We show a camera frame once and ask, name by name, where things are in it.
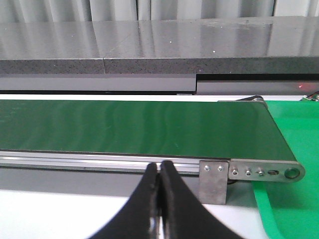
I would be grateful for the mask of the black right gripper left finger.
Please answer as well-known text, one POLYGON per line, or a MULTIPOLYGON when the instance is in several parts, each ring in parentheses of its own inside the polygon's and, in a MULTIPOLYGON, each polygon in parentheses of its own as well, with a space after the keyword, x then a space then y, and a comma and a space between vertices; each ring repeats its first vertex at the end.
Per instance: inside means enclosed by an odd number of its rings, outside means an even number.
POLYGON ((155 163, 147 165, 136 189, 117 214, 92 239, 158 238, 158 171, 155 163))

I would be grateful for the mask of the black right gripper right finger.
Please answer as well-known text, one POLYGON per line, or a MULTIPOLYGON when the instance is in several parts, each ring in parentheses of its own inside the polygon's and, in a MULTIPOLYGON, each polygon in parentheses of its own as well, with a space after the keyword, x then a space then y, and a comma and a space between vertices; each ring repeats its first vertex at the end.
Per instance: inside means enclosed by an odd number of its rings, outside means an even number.
POLYGON ((200 203, 171 161, 160 166, 160 203, 166 239, 240 239, 200 203))

